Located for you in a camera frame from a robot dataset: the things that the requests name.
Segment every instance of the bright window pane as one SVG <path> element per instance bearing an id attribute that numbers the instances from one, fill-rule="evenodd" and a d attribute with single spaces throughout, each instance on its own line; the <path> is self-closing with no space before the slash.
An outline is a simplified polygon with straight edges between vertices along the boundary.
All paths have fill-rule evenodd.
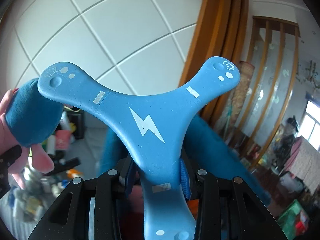
<path id="1" fill-rule="evenodd" d="M 305 139 L 308 140 L 314 125 L 315 121 L 306 114 L 300 127 L 298 137 L 302 135 Z"/>
<path id="2" fill-rule="evenodd" d="M 314 119 L 320 122 L 320 108 L 312 102 L 308 102 L 306 112 L 310 114 Z"/>
<path id="3" fill-rule="evenodd" d="M 320 125 L 316 124 L 315 128 L 313 129 L 313 132 L 310 136 L 309 143 L 316 148 L 316 150 L 319 149 L 320 146 Z"/>

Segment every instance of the plush toy's blue body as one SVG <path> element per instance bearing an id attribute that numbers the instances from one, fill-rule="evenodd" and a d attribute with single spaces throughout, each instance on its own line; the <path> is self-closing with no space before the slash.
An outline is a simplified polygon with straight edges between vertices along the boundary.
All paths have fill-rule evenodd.
<path id="1" fill-rule="evenodd" d="M 56 129 L 63 111 L 63 104 L 42 96 L 37 84 L 38 78 L 23 84 L 5 114 L 10 132 L 24 147 L 46 140 Z"/>

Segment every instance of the pink and blue stuffed animal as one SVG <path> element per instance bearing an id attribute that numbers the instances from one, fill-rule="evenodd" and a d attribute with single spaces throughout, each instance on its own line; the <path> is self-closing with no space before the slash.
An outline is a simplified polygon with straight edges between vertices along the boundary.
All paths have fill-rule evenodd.
<path id="1" fill-rule="evenodd" d="M 24 183 L 20 173 L 27 163 L 30 148 L 32 166 L 36 170 L 48 173 L 54 169 L 41 143 L 54 132 L 63 111 L 63 104 L 39 93 L 37 83 L 38 78 L 32 79 L 18 90 L 7 91 L 0 103 L 0 155 L 15 145 L 21 146 L 21 157 L 8 168 L 21 188 Z"/>

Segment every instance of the white tiled ceiling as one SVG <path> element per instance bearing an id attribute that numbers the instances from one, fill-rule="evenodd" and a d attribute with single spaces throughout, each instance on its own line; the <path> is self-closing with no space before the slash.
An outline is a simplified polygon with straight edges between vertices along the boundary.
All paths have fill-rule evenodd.
<path id="1" fill-rule="evenodd" d="M 201 0 L 14 0 L 0 25 L 0 91 L 59 61 L 122 93 L 172 90 L 200 6 Z"/>

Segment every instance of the blue fabric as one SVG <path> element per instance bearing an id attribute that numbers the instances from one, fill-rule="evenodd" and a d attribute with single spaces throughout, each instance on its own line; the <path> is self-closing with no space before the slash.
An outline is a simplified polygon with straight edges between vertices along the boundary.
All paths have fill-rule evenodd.
<path id="1" fill-rule="evenodd" d="M 270 204 L 270 196 L 257 179 L 247 171 L 237 156 L 198 115 L 192 119 L 188 127 L 183 147 L 188 158 L 195 160 L 202 169 L 223 179 L 232 179 L 237 176 L 243 178 L 265 206 Z M 127 154 L 122 141 L 109 129 L 98 175 L 114 168 L 117 161 L 125 158 Z"/>
<path id="2" fill-rule="evenodd" d="M 9 130 L 24 147 L 41 143 L 56 129 L 63 104 L 38 91 L 38 78 L 23 84 L 13 96 L 5 114 Z"/>

